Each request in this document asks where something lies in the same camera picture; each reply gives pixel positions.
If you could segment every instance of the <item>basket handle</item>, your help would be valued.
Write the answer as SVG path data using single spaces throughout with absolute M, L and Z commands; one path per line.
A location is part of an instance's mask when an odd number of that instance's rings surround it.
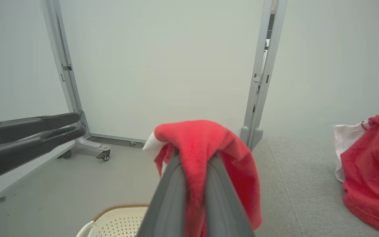
M 81 228 L 80 231 L 78 231 L 78 234 L 75 237 L 83 237 L 83 234 L 86 232 L 88 228 L 91 228 L 90 232 L 88 233 L 87 237 L 90 237 L 91 233 L 93 232 L 93 229 L 96 227 L 96 223 L 94 221 L 91 221 L 87 223 L 83 228 Z

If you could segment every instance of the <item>gray fabric surface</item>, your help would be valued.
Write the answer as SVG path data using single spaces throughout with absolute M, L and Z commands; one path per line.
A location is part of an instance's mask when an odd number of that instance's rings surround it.
M 263 216 L 256 236 L 379 236 L 343 204 L 332 140 L 268 138 L 253 155 Z

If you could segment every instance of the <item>basket rim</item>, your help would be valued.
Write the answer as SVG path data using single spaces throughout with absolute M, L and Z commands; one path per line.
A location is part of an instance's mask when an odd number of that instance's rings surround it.
M 106 208 L 103 210 L 101 213 L 97 214 L 94 218 L 93 221 L 96 222 L 101 216 L 106 214 L 107 212 L 115 209 L 121 209 L 121 208 L 132 208 L 132 207 L 149 207 L 148 203 L 131 203 L 131 204 L 119 204 L 119 205 L 114 205 L 111 207 Z

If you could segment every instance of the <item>white cloth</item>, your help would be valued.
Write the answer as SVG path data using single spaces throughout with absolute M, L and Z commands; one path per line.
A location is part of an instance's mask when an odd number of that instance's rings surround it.
M 344 171 L 341 166 L 341 154 L 349 149 L 369 128 L 368 120 L 362 121 L 357 125 L 336 125 L 334 128 L 334 137 L 336 139 L 335 148 L 337 154 L 336 177 L 339 181 L 344 182 Z
M 166 145 L 167 142 L 161 142 L 159 141 L 155 133 L 152 132 L 149 139 L 147 139 L 146 144 L 144 144 L 143 151 L 149 153 L 151 157 L 156 158 L 156 156 L 159 154 L 159 152 L 162 150 L 162 147 Z M 164 174 L 164 171 L 166 170 L 167 164 L 163 162 L 162 164 L 162 175 Z

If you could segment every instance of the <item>white towel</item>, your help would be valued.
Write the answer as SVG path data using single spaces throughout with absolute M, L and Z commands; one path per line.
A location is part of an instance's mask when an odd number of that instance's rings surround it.
M 335 147 L 337 154 L 336 177 L 339 181 L 344 182 L 344 171 L 341 166 L 340 155 L 349 149 L 365 132 L 369 129 L 368 120 L 362 121 L 357 125 L 336 125 L 334 136 L 336 139 Z

